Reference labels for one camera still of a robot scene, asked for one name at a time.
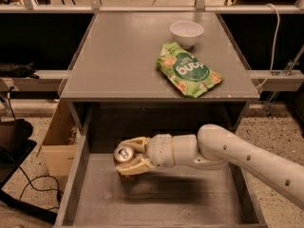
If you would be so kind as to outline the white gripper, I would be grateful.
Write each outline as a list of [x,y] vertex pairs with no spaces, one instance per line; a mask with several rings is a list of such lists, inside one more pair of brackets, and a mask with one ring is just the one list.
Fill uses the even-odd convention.
[[138,153],[146,152],[148,157],[146,158],[143,154],[140,154],[132,161],[117,164],[115,169],[123,176],[140,175],[155,166],[158,168],[172,168],[175,164],[173,141],[169,134],[159,134],[151,139],[149,137],[137,137],[122,141],[120,146],[131,147]]

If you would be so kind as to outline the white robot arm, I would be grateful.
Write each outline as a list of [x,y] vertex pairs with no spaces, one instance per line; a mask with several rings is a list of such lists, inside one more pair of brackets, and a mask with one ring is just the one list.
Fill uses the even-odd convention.
[[304,166],[244,141],[216,124],[196,135],[158,134],[122,141],[114,150],[116,171],[135,176],[153,168],[187,165],[216,169],[230,162],[251,173],[299,208],[304,208]]

